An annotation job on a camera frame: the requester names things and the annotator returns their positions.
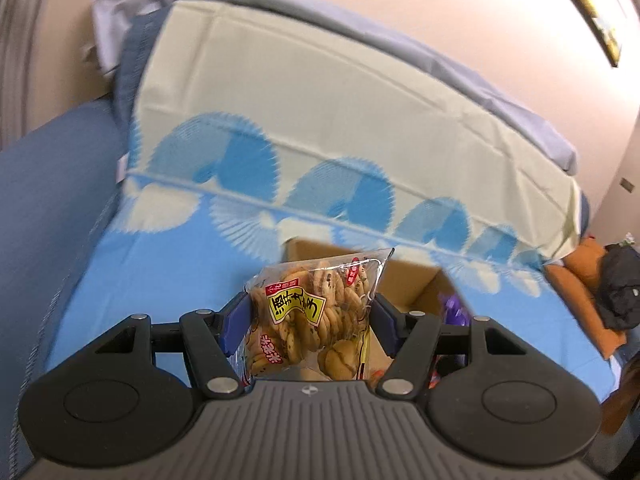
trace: white wall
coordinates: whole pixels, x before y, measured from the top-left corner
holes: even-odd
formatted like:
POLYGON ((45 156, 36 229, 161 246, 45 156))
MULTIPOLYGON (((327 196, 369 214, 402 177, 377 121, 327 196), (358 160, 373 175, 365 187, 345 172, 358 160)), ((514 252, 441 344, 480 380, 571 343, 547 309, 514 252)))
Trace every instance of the white wall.
POLYGON ((640 121, 589 231, 602 244, 619 242, 627 233, 632 233, 640 244, 640 121), (620 186, 621 178, 636 186, 632 193, 620 186))
MULTIPOLYGON (((594 209, 622 159, 640 104, 640 23, 622 0, 629 34, 618 68, 569 0, 330 0, 421 40, 482 73, 551 121, 580 153, 594 209)), ((30 126, 104 85, 79 63, 90 0, 48 0, 34 50, 30 126)))

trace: wall switch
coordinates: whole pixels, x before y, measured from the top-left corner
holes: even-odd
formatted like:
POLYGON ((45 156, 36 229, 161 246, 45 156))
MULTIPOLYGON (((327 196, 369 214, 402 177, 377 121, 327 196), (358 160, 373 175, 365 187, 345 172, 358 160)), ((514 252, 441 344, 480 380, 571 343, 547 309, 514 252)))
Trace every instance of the wall switch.
POLYGON ((634 186, 631 182, 629 182, 626 178, 622 178, 620 180, 620 186, 625 188, 629 193, 631 193, 636 186, 634 186))

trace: snack bag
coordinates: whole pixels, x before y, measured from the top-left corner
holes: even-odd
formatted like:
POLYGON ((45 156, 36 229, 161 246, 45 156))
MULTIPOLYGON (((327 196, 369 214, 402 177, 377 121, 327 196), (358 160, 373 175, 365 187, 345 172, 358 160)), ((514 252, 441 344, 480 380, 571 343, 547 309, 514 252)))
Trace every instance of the snack bag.
POLYGON ((251 279, 253 322, 237 360, 247 384, 284 372, 298 380, 363 378, 369 305, 392 252, 278 264, 251 279))

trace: black bag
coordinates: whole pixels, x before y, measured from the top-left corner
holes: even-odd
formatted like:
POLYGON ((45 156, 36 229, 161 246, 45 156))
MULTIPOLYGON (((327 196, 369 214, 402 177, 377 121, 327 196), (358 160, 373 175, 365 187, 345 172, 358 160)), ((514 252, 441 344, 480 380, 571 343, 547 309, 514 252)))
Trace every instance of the black bag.
POLYGON ((640 254, 633 247, 613 246, 600 260, 596 309, 606 328, 640 324, 640 254))

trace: orange pillow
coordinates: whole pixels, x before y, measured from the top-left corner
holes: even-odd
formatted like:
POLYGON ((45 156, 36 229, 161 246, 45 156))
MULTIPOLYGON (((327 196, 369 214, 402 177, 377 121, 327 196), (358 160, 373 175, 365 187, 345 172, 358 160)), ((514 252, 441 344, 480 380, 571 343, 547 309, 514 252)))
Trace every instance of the orange pillow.
POLYGON ((616 348, 626 343, 625 332, 604 328, 589 289, 569 269, 548 265, 545 275, 602 357, 609 359, 616 348))
POLYGON ((562 261, 592 294, 596 294, 600 286, 600 259, 606 252, 594 238, 583 238, 576 250, 562 261))

